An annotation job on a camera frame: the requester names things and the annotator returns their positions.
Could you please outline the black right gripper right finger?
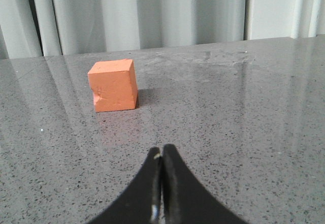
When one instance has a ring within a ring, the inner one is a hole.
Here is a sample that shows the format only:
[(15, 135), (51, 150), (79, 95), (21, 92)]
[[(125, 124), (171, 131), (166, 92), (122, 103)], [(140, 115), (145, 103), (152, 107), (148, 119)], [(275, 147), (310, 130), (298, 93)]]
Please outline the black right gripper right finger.
[(174, 145), (164, 146), (162, 160), (166, 223), (246, 223), (200, 184)]

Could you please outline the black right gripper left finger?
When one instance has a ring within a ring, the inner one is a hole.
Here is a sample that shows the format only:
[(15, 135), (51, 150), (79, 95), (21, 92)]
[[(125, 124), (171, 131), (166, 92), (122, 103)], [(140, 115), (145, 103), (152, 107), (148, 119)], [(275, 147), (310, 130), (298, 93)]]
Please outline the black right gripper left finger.
[(158, 147), (148, 155), (121, 195), (90, 223), (158, 223), (162, 160)]

